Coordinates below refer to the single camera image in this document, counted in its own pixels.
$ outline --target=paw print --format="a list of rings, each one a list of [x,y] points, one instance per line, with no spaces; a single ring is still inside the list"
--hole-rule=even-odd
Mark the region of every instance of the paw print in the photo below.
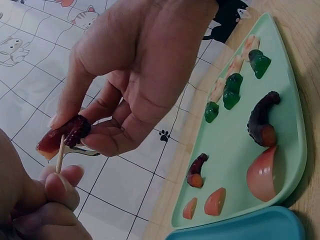
[[[161,141],[168,142],[168,139],[170,138],[170,135],[169,135],[168,131],[162,130],[161,132],[159,132],[159,135],[161,136],[160,137]]]

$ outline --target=toothpick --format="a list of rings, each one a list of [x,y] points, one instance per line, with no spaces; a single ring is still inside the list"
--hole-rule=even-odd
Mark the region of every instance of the toothpick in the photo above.
[[[64,141],[65,141],[65,135],[62,135],[59,153],[58,153],[58,162],[56,163],[56,168],[55,168],[55,171],[57,174],[59,174],[61,172],[62,161],[64,159],[65,146],[66,146]]]

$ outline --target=plastic tray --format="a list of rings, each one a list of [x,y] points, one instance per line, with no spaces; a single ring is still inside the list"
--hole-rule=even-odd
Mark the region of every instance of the plastic tray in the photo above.
[[[304,240],[296,215],[285,207],[271,206],[218,223],[174,231],[166,240]]]
[[[209,155],[201,171],[204,185],[202,188],[194,188],[186,180],[183,181],[171,218],[175,230],[234,218],[278,204],[294,191],[303,175],[307,160],[305,125],[285,46],[268,13],[259,18],[248,36],[251,34],[260,37],[259,49],[271,59],[271,64],[264,76],[257,79],[250,64],[244,61],[240,71],[243,76],[240,101],[231,110],[226,110],[221,98],[217,118],[212,123],[202,118],[189,166],[201,153]],[[231,60],[241,54],[245,39]],[[229,64],[219,77],[226,75]],[[266,148],[257,145],[249,136],[247,123],[257,102],[270,91],[277,91],[281,97],[281,103],[271,109],[269,120],[276,130],[279,146],[274,171],[282,177],[282,182],[276,186],[276,197],[262,202],[249,191],[246,173],[254,159]],[[205,201],[220,187],[226,189],[222,212],[220,216],[206,215]],[[185,219],[182,217],[183,209],[193,197],[198,198],[193,219]]]

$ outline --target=food piece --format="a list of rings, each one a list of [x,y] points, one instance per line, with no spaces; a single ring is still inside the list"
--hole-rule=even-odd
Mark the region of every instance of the food piece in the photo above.
[[[240,55],[236,55],[228,67],[225,78],[227,79],[231,74],[240,73],[243,63],[244,59]]]
[[[204,213],[211,216],[219,216],[224,207],[227,191],[224,187],[212,193],[204,204]]]
[[[257,79],[261,79],[271,64],[271,59],[258,49],[249,52],[249,62]]]
[[[47,160],[51,160],[58,152],[62,135],[66,135],[64,144],[74,148],[80,144],[80,139],[85,138],[91,130],[88,120],[81,115],[76,115],[58,129],[50,129],[36,146],[36,150]]]
[[[195,214],[196,206],[197,206],[198,199],[196,197],[192,198],[184,207],[182,216],[185,219],[192,219]]]
[[[225,82],[226,91],[239,94],[243,79],[240,73],[231,74]]]
[[[213,101],[208,102],[204,111],[205,121],[210,124],[218,116],[218,113],[219,105]]]
[[[193,188],[201,188],[204,185],[204,180],[200,173],[190,174],[186,177],[187,183]]]
[[[232,91],[225,90],[223,93],[224,107],[231,110],[240,100],[240,96]]]
[[[263,202],[276,196],[273,177],[274,157],[277,146],[261,153],[246,172],[246,183],[250,192]]]
[[[241,57],[246,61],[249,62],[249,52],[254,49],[258,49],[260,44],[260,38],[251,34],[244,42]]]
[[[277,144],[275,128],[269,123],[269,111],[273,105],[281,101],[279,93],[271,91],[254,107],[247,124],[250,137],[262,147],[272,147]]]
[[[210,94],[210,97],[209,97],[210,102],[217,103],[220,100],[220,98],[224,94],[225,85],[226,85],[226,79],[219,77]]]
[[[201,153],[190,166],[186,175],[186,181],[191,187],[201,188],[204,185],[204,181],[201,177],[201,168],[207,160],[208,156],[205,153]]]

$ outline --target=cartoon cat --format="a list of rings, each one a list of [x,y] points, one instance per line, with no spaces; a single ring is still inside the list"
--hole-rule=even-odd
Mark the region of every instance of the cartoon cat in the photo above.
[[[86,30],[94,24],[98,16],[99,13],[90,5],[86,11],[80,12],[71,23],[84,29],[84,32],[86,32]]]
[[[23,45],[23,41],[19,38],[9,36],[3,42],[0,42],[0,65],[12,67],[25,59],[29,54],[29,50],[25,48],[29,46],[29,42]]]
[[[219,10],[213,21],[216,22],[212,28],[210,35],[205,35],[203,40],[214,39],[218,42],[226,43],[230,34],[233,32],[237,24],[242,18],[250,18],[247,11],[247,1],[242,0],[217,0]]]

